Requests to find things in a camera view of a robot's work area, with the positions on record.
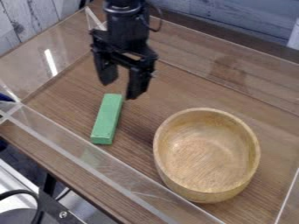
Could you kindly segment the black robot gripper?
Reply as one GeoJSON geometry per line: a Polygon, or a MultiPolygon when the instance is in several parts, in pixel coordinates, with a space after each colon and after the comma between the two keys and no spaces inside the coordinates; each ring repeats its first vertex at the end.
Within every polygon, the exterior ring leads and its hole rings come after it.
{"type": "Polygon", "coordinates": [[[135,100],[148,89],[158,54],[147,44],[150,11],[147,5],[106,5],[107,29],[92,30],[91,51],[102,84],[118,79],[118,66],[130,70],[126,98],[135,100]]]}

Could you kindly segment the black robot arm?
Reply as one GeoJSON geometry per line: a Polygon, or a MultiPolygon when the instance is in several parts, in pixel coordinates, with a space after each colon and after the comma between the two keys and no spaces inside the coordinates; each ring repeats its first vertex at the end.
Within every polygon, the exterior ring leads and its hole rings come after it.
{"type": "Polygon", "coordinates": [[[106,86],[118,79],[118,67],[128,70],[126,98],[136,99],[148,89],[158,53],[147,44],[150,11],[146,0],[104,0],[107,29],[92,29],[91,51],[98,78],[106,86]]]}

